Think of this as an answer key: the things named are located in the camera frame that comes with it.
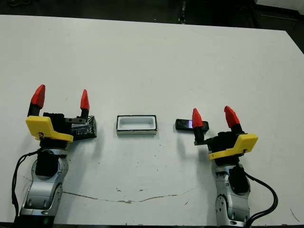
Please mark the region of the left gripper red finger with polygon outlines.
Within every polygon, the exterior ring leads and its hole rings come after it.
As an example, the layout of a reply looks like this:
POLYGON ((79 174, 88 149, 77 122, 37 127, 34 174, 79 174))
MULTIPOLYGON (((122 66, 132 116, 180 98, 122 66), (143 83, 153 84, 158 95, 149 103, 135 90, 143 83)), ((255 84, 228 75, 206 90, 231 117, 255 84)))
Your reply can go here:
POLYGON ((87 119, 89 114, 90 104, 89 104, 88 93, 86 89, 83 90, 81 96, 80 109, 81 109, 80 118, 87 119))
POLYGON ((45 101, 45 90, 44 84, 41 84, 35 91, 30 101, 28 115, 27 116, 39 116, 40 110, 43 108, 45 101))

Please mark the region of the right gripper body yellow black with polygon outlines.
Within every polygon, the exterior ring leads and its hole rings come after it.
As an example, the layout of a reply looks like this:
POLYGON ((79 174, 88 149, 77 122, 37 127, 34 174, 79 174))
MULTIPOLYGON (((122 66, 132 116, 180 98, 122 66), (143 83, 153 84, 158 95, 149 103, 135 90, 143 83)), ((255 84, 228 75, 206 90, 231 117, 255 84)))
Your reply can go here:
POLYGON ((219 132, 208 139, 196 137, 194 144, 207 145, 209 159, 216 165, 236 165, 241 156, 253 150, 257 141, 258 137, 253 133, 219 132))

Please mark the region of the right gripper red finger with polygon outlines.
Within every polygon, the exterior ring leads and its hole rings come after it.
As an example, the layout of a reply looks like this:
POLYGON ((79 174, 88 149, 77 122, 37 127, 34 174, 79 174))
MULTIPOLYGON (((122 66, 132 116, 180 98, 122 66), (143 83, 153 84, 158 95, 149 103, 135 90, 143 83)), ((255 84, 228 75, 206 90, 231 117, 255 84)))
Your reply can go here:
POLYGON ((204 140, 204 123, 197 108, 192 112, 192 128, 194 131, 195 141, 200 142, 204 140))
POLYGON ((240 121, 234 110, 229 106, 225 106, 224 113, 226 117, 226 122, 231 131, 234 133, 244 133, 240 121))

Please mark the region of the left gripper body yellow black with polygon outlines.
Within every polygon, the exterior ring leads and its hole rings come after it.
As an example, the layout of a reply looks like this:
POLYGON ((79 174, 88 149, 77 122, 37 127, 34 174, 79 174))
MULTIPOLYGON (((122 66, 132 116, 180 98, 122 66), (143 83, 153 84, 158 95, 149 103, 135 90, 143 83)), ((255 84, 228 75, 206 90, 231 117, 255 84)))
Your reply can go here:
POLYGON ((64 114, 43 113, 42 116, 30 115, 26 124, 30 134, 40 141, 42 148, 65 149, 74 141, 73 124, 86 124, 85 118, 66 118, 64 114))

